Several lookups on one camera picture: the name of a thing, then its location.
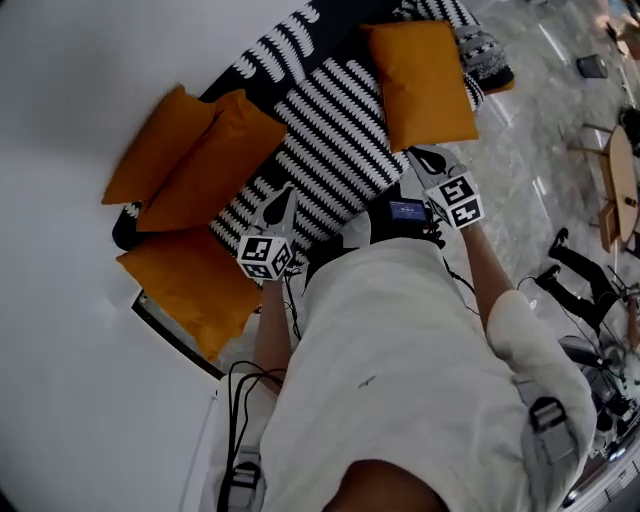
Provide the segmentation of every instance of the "marble floor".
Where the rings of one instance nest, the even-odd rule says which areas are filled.
[[[604,33],[608,2],[550,0],[534,7],[525,0],[471,0],[470,7],[504,45],[516,87],[490,96],[481,106],[479,140],[446,147],[475,176],[486,210],[484,228],[506,272],[517,284],[548,268],[549,244],[566,226],[574,249],[602,265],[610,264],[628,284],[638,281],[640,261],[619,247],[611,254],[604,252],[598,230],[589,226],[604,196],[597,157],[567,151],[575,142],[603,146],[606,134],[582,130],[582,124],[613,127],[620,107],[640,97],[635,63],[623,58]],[[593,53],[605,59],[608,79],[579,76],[575,59]],[[407,173],[402,189],[406,197],[420,197],[422,187],[415,173]],[[470,280],[460,235],[445,229],[444,238],[445,257]],[[563,269],[559,280],[575,294],[588,295],[587,284],[570,270]],[[302,282],[300,276],[292,280],[304,328]],[[464,287],[461,291],[475,309],[473,295]],[[554,299],[532,280],[525,280],[521,291],[559,338],[580,335]],[[583,322],[579,324],[594,336]],[[242,339],[225,348],[216,362],[223,371],[229,362],[250,356],[247,341],[256,325],[254,315]]]

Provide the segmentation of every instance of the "cable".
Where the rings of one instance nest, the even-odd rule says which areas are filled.
[[[591,338],[589,338],[589,336],[587,336],[587,335],[585,334],[585,332],[584,332],[584,331],[580,328],[580,326],[578,325],[578,322],[576,322],[573,318],[571,318],[571,317],[569,316],[569,313],[567,313],[567,310],[566,310],[566,309],[564,309],[564,306],[563,306],[562,304],[560,304],[559,302],[558,302],[558,306],[560,306],[560,308],[562,309],[562,312],[565,314],[565,316],[566,316],[569,320],[571,320],[571,321],[573,322],[573,325],[575,325],[575,326],[577,327],[577,329],[582,333],[582,336],[584,337],[584,339],[585,339],[585,340],[587,340],[587,341],[591,344],[591,346],[593,347],[593,349],[596,351],[596,354],[600,355],[600,349],[599,349],[599,347],[598,347],[598,346],[597,346],[597,345],[596,345],[596,344],[591,340]]]
[[[527,279],[533,279],[534,281],[536,280],[536,278],[535,278],[535,277],[533,277],[533,276],[526,276],[526,277],[523,277],[522,279],[520,279],[520,282],[518,283],[518,286],[516,286],[516,290],[520,291],[520,285],[521,285],[523,282],[525,282]]]
[[[451,268],[449,267],[449,263],[447,262],[446,258],[443,257],[442,261],[444,261],[444,266],[447,269],[447,272],[449,272],[449,275],[451,277],[453,277],[454,279],[460,281],[462,284],[464,284],[467,288],[469,288],[469,290],[471,290],[471,293],[473,293],[475,295],[476,291],[473,289],[473,286],[471,286],[466,279],[464,279],[463,277],[459,276],[458,274],[456,274],[455,272],[453,272],[451,270]]]
[[[444,256],[442,257],[442,261],[444,261],[444,266],[447,269],[447,272],[449,272],[449,275],[453,279],[456,279],[456,280],[460,281],[461,283],[463,283],[464,285],[466,285],[466,287],[469,288],[469,290],[471,290],[471,293],[473,293],[473,295],[475,296],[476,291],[473,289],[473,286],[471,286],[466,279],[464,279],[463,277],[459,276],[458,274],[456,274],[455,272],[453,272],[451,270],[451,268],[449,267],[449,263],[447,262],[447,259]],[[471,311],[474,315],[480,316],[480,313],[478,313],[474,309],[470,308],[466,304],[464,305],[464,307],[467,308],[469,311]]]
[[[611,329],[609,329],[609,326],[604,320],[602,321],[602,325],[604,325],[604,328],[609,332],[609,336],[611,336],[611,339],[613,339],[613,341],[615,341],[618,345],[622,345],[620,340],[611,332]]]
[[[604,297],[605,295],[613,295],[616,298],[616,301],[618,300],[622,300],[622,298],[620,297],[620,295],[618,295],[617,293],[614,292],[604,292],[602,295],[600,295],[600,297],[598,297],[598,300],[596,301],[596,305],[600,304],[600,301],[602,300],[602,297]]]
[[[291,330],[293,334],[295,334],[298,341],[302,340],[302,335],[300,334],[300,327],[298,326],[298,309],[296,308],[296,303],[293,300],[293,293],[291,292],[291,275],[285,274],[284,276],[284,284],[287,288],[287,295],[289,296],[289,306],[291,308],[291,318],[293,319],[293,326]]]
[[[602,372],[602,371],[600,371],[600,373],[601,373],[601,375],[602,375],[602,378],[603,378],[603,379],[604,379],[604,381],[606,382],[607,387],[609,388],[609,391],[611,391],[611,392],[612,392],[612,393],[614,393],[614,394],[621,394],[621,393],[620,393],[620,390],[618,389],[618,386],[616,386],[616,383],[615,383],[615,382],[613,382],[613,383],[612,383],[612,382],[609,380],[609,378],[607,377],[607,374],[606,374],[606,373],[604,373],[604,372]]]
[[[240,379],[240,382],[238,382],[238,386],[236,387],[236,394],[234,399],[232,400],[231,398],[231,380],[232,380],[232,376],[233,376],[233,370],[235,369],[236,366],[238,366],[239,364],[248,364],[251,365],[255,368],[257,368],[258,370],[260,370],[260,373],[250,373],[248,375],[243,376]],[[278,369],[274,369],[274,370],[270,370],[270,371],[265,371],[264,369],[262,369],[260,366],[258,366],[257,364],[251,362],[251,361],[236,361],[235,363],[233,363],[231,365],[231,368],[229,369],[229,374],[228,374],[228,381],[227,381],[227,391],[228,391],[228,399],[229,399],[229,443],[228,443],[228,451],[227,451],[227,463],[226,463],[226,468],[225,468],[225,474],[224,477],[222,479],[222,484],[220,487],[220,495],[218,497],[218,507],[217,510],[219,511],[226,511],[228,510],[228,505],[229,505],[229,494],[231,492],[231,479],[232,479],[232,475],[233,475],[233,462],[235,461],[235,458],[238,454],[238,450],[240,449],[240,445],[242,442],[242,438],[244,436],[247,424],[248,424],[248,411],[247,411],[247,396],[249,395],[249,392],[251,392],[251,390],[253,390],[253,388],[256,386],[256,384],[260,381],[260,379],[262,378],[268,378],[270,380],[272,380],[273,382],[275,382],[276,384],[278,384],[279,386],[282,386],[282,380],[278,379],[277,377],[274,377],[273,375],[271,375],[272,373],[275,372],[285,372],[286,370],[278,368]],[[252,384],[251,388],[249,389],[249,391],[247,392],[247,394],[245,395],[245,422],[244,425],[242,427],[242,431],[240,433],[240,436],[238,438],[238,442],[237,442],[237,446],[236,446],[236,427],[237,427],[237,423],[238,423],[238,406],[239,406],[239,401],[240,401],[240,395],[242,393],[242,387],[244,386],[245,382],[249,379],[255,379],[255,382]]]

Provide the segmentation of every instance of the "orange pillow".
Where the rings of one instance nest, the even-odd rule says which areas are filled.
[[[391,151],[478,138],[448,22],[363,28],[380,75]]]
[[[212,105],[189,96],[182,85],[176,86],[160,101],[127,149],[102,204],[151,199],[212,121]]]
[[[151,236],[117,261],[210,360],[260,303],[259,288],[207,228]]]
[[[243,90],[216,102],[216,120],[140,212],[138,231],[205,226],[229,204],[283,141],[286,126],[262,113]]]

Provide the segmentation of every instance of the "strap buckle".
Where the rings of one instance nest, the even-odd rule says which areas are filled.
[[[529,409],[529,419],[533,431],[542,441],[549,464],[574,452],[575,443],[566,424],[567,413],[557,398],[538,398]]]
[[[262,476],[260,454],[253,450],[241,449],[239,464],[233,468],[229,491],[229,510],[251,510],[258,482]]]

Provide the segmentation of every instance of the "shoe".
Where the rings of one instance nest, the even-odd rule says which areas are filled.
[[[567,247],[567,239],[569,238],[569,230],[567,228],[562,228],[558,231],[555,240],[551,244],[551,249],[549,249],[549,256],[553,258],[553,253],[556,251],[558,247]]]
[[[553,265],[549,270],[545,270],[542,274],[535,278],[535,282],[543,285],[548,281],[555,280],[560,275],[560,265]]]

